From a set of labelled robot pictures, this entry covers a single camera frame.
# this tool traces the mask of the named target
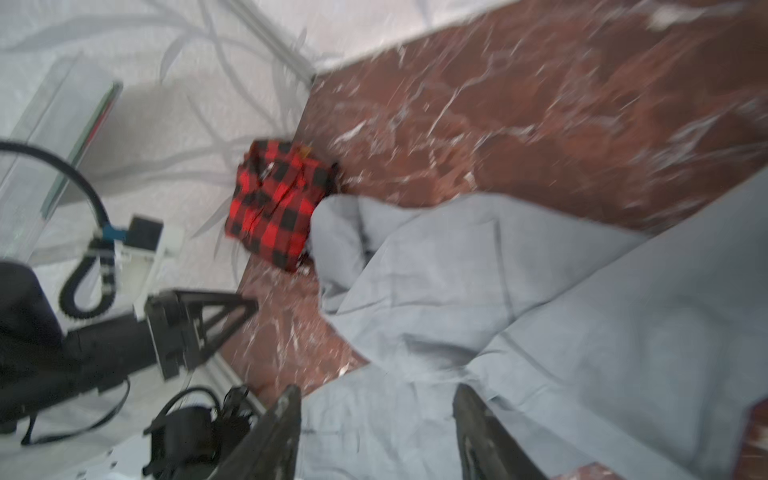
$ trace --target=red and black plaid cloth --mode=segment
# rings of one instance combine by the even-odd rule
[[[225,226],[227,235],[289,272],[296,270],[304,250],[312,212],[335,184],[337,166],[309,152],[290,142],[254,141],[237,168]]]

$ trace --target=checkered fabric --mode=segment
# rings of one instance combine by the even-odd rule
[[[254,141],[237,168],[225,231],[259,257],[293,272],[310,234],[310,217],[333,189],[337,166],[282,141]]]

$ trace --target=gray cloth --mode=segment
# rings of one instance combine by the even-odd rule
[[[497,195],[326,199],[321,310],[372,365],[305,400],[297,476],[460,478],[465,381],[548,475],[727,477],[768,393],[766,184],[647,242]]]

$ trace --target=coiled black cable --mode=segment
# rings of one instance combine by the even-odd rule
[[[101,202],[101,198],[99,198],[96,190],[94,190],[91,184],[85,180],[80,172],[55,154],[38,147],[33,147],[29,144],[14,141],[0,141],[0,151],[26,155],[51,165],[83,191],[93,207],[96,223],[99,228],[103,229],[110,224],[107,209],[104,208],[104,204]],[[83,310],[78,307],[74,301],[74,295],[85,276],[96,264],[96,260],[99,261],[101,266],[101,301],[93,309]],[[88,252],[83,257],[83,260],[77,268],[74,269],[72,275],[69,276],[64,286],[61,288],[58,304],[64,314],[73,319],[85,320],[106,313],[107,310],[109,310],[109,307],[114,303],[116,296],[117,287],[114,275],[114,241],[96,235],[88,244]]]

